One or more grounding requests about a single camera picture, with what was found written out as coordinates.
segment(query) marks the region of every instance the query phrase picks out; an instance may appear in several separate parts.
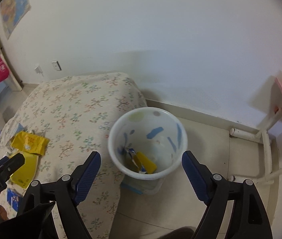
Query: white metal bar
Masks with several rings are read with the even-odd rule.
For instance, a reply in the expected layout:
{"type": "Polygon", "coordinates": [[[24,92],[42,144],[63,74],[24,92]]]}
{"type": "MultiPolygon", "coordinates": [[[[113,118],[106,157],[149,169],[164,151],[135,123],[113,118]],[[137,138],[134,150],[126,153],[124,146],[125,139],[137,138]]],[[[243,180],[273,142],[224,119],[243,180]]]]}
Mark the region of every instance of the white metal bar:
{"type": "Polygon", "coordinates": [[[258,180],[258,183],[264,183],[264,182],[273,180],[280,175],[282,175],[282,168],[278,169],[275,172],[272,172],[271,174],[265,175],[264,177],[259,178],[257,180],[258,180]]]}
{"type": "Polygon", "coordinates": [[[268,175],[272,172],[272,151],[271,141],[267,130],[262,130],[262,139],[264,145],[265,175],[268,175]]]}
{"type": "Polygon", "coordinates": [[[276,124],[277,121],[279,121],[279,119],[282,117],[282,107],[279,107],[278,111],[275,113],[273,118],[270,118],[266,124],[261,127],[260,131],[257,132],[257,134],[255,135],[257,138],[260,138],[262,136],[262,130],[266,129],[266,130],[270,130],[272,126],[274,126],[276,124]]]}
{"type": "Polygon", "coordinates": [[[244,176],[238,176],[238,175],[232,175],[228,178],[228,181],[230,182],[239,182],[239,183],[243,183],[243,181],[245,181],[246,179],[250,179],[255,185],[258,183],[262,183],[263,185],[271,185],[274,183],[273,180],[268,180],[268,181],[263,181],[260,182],[259,180],[262,179],[258,179],[258,178],[253,178],[253,177],[244,177],[244,176]]]}
{"type": "Polygon", "coordinates": [[[243,131],[243,130],[239,130],[239,129],[236,129],[236,128],[231,128],[230,135],[233,136],[233,137],[242,138],[242,139],[252,141],[252,142],[256,142],[256,143],[259,143],[259,144],[263,143],[262,139],[257,138],[255,136],[255,134],[252,134],[252,133],[249,133],[249,132],[246,132],[246,131],[243,131]]]}

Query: floral bedspread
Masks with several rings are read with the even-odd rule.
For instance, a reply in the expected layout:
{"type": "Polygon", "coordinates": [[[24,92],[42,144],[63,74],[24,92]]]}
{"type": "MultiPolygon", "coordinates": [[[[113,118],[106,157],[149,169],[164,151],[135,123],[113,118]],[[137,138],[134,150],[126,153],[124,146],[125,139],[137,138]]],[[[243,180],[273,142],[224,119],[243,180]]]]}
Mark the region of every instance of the floral bedspread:
{"type": "MultiPolygon", "coordinates": [[[[110,159],[107,149],[109,131],[125,112],[145,106],[143,95],[124,73],[66,77],[40,84],[3,128],[0,159],[9,153],[6,144],[18,123],[36,133],[44,132],[50,139],[45,156],[39,159],[35,176],[41,183],[71,174],[92,151],[98,151],[102,159],[99,173],[78,210],[92,238],[108,238],[124,176],[110,159]]],[[[25,193],[9,182],[8,188],[25,193]]],[[[0,195],[0,204],[12,218],[16,212],[6,197],[5,190],[0,195]]],[[[59,238],[65,238],[56,206],[52,213],[59,238]]]]}

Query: yellow wrapper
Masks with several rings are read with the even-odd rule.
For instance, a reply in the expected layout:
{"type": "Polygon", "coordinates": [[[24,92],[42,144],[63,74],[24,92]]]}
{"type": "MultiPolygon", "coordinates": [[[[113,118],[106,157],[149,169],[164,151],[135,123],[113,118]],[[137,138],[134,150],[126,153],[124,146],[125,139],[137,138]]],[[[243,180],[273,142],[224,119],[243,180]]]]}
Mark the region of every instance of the yellow wrapper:
{"type": "Polygon", "coordinates": [[[46,146],[48,145],[49,141],[50,140],[45,137],[20,131],[14,137],[11,146],[19,149],[22,152],[44,156],[46,146]]]}
{"type": "Polygon", "coordinates": [[[22,165],[18,170],[16,170],[11,176],[11,182],[19,185],[20,187],[26,189],[29,184],[33,181],[37,166],[39,156],[34,154],[29,154],[27,152],[22,153],[25,159],[24,165],[22,165]]]}
{"type": "Polygon", "coordinates": [[[154,173],[157,169],[156,164],[152,162],[149,158],[147,158],[143,153],[137,152],[137,158],[142,163],[148,174],[154,173]]]}

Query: blue gripper pad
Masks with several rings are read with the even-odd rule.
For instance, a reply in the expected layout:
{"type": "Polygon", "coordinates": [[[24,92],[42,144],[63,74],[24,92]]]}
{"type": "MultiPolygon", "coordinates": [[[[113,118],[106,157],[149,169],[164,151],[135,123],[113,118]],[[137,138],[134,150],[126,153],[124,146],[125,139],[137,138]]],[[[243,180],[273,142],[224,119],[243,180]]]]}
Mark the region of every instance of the blue gripper pad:
{"type": "Polygon", "coordinates": [[[185,173],[195,191],[197,198],[200,201],[203,201],[205,205],[208,205],[209,202],[211,201],[211,198],[208,194],[208,185],[205,182],[204,178],[202,177],[199,169],[192,161],[194,156],[192,155],[193,157],[191,157],[190,154],[192,155],[191,151],[186,151],[183,153],[182,156],[183,169],[185,170],[185,173]]]}
{"type": "Polygon", "coordinates": [[[101,156],[99,153],[96,153],[89,163],[88,167],[85,169],[79,181],[75,186],[75,197],[74,202],[78,205],[80,202],[84,201],[89,193],[89,190],[92,186],[94,178],[96,177],[99,168],[101,166],[101,156]]]}

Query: hanging bag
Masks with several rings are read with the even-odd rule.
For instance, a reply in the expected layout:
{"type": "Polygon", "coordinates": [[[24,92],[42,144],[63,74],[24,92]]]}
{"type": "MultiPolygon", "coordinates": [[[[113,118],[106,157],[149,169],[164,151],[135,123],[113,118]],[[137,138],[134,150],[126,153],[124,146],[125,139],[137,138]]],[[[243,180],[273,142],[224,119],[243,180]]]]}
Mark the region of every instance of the hanging bag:
{"type": "Polygon", "coordinates": [[[9,76],[9,69],[0,57],[0,82],[7,79],[9,76]]]}

